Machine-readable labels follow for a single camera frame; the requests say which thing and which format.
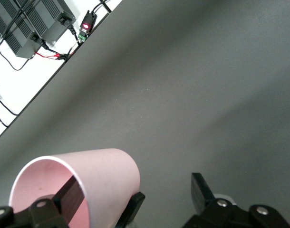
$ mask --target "pink tube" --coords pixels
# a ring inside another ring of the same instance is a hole
[[[43,156],[30,161],[13,184],[9,204],[14,212],[36,199],[55,194],[74,175],[85,200],[70,228],[113,228],[131,196],[139,192],[140,174],[124,151],[104,149]]]

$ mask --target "gray surface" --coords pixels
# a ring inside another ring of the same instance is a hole
[[[290,222],[290,1],[125,0],[0,138],[0,204],[29,160],[112,147],[140,228],[188,220],[195,171]]]

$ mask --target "black clamp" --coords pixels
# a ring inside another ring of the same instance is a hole
[[[290,228],[272,207],[253,205],[244,211],[226,199],[216,199],[200,173],[192,174],[192,199],[199,215],[183,228]]]
[[[69,228],[68,224],[83,199],[83,192],[72,176],[52,199],[37,200],[15,214],[12,207],[0,207],[0,228]],[[141,192],[131,197],[116,228],[125,228],[133,221],[144,199]]]

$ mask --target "white surface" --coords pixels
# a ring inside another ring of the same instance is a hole
[[[92,10],[99,3],[99,0],[65,0],[65,2],[77,18],[74,27],[78,33],[79,25],[87,10]],[[121,0],[109,0],[107,1],[107,5],[111,10],[114,10],[120,2]],[[96,23],[98,23],[106,13],[107,11],[105,8],[100,7],[96,11],[98,16]],[[50,44],[50,47],[59,53],[67,53],[75,42],[73,35],[67,30],[57,43],[55,45]],[[6,42],[3,42],[0,50],[15,68],[20,68],[26,61],[24,58],[15,57]],[[45,56],[53,54],[43,48],[39,50],[39,53]],[[17,114],[20,113],[62,63],[63,60],[52,60],[36,55],[21,71],[15,71],[0,55],[0,98],[3,103],[13,112]],[[11,115],[0,104],[0,118],[6,125],[9,125],[15,119],[15,116]],[[5,129],[6,128],[0,123],[0,135]]]

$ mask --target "red led light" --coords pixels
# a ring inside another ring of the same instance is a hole
[[[88,24],[83,24],[83,27],[88,29],[89,28],[89,25]]]

